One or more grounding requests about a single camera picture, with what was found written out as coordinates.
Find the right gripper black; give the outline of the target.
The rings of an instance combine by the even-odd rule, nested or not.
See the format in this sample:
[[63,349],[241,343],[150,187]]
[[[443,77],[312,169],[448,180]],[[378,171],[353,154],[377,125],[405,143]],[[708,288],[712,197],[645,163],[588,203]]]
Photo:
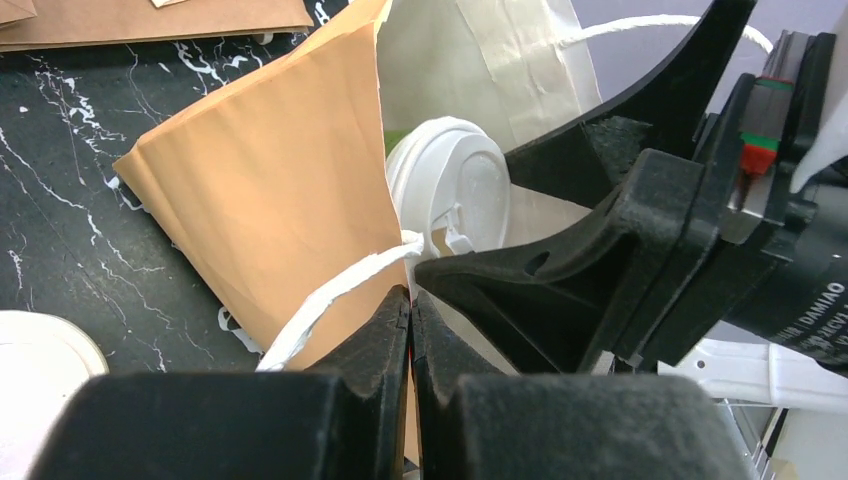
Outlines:
[[[755,7],[716,0],[656,67],[612,99],[508,152],[513,184],[593,208],[640,152],[691,158],[694,135]],[[631,366],[677,364],[725,321],[847,372],[845,151],[836,135],[843,33],[784,32],[758,75],[708,116],[698,193],[653,292],[664,309],[632,320],[611,349]]]

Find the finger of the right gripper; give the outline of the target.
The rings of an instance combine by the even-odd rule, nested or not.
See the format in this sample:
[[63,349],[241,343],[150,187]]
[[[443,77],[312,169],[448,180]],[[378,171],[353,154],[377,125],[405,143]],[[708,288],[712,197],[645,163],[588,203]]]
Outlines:
[[543,240],[425,261],[415,278],[519,372],[586,372],[636,304],[626,281],[636,242],[619,196]]

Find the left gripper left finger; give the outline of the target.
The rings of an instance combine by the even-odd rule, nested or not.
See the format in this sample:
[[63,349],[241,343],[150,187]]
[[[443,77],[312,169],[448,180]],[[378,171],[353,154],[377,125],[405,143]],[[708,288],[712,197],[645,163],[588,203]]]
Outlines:
[[34,479],[398,479],[406,288],[304,371],[105,375],[71,399]]

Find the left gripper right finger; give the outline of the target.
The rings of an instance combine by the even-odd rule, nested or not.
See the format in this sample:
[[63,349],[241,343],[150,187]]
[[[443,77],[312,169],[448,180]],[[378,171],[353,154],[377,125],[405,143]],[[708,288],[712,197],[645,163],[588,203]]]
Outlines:
[[507,375],[420,294],[410,314],[425,479],[746,479],[717,407],[692,381]]

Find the tan paper bag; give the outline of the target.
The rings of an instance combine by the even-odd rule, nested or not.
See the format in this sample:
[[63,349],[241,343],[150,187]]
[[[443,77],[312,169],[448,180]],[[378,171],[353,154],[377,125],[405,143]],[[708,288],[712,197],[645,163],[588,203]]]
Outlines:
[[[263,349],[319,284],[396,247],[384,129],[469,121],[505,153],[600,105],[570,1],[361,1],[288,56],[143,134],[114,168]],[[747,479],[730,429],[682,377],[588,382],[565,398],[562,447],[519,433],[482,479]]]

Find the single paper cup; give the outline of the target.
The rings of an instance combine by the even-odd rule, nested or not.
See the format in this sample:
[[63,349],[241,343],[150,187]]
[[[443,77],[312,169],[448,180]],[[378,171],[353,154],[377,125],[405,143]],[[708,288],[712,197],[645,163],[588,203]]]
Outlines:
[[109,372],[96,343],[44,313],[1,312],[1,477],[24,479],[67,402]]

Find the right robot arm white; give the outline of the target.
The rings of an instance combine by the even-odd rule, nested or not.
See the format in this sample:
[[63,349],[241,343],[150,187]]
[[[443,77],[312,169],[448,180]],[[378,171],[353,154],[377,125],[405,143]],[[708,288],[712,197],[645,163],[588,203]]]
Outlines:
[[610,352],[716,398],[844,412],[847,35],[784,33],[708,113],[753,9],[712,2],[634,85],[507,154],[584,218],[417,282],[523,373]]

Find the brown kraft paper bag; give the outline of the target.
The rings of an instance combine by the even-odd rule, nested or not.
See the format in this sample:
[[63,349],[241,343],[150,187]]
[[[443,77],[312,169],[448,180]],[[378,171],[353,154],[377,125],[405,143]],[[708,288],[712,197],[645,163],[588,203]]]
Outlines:
[[301,32],[302,1],[3,1],[3,52]]

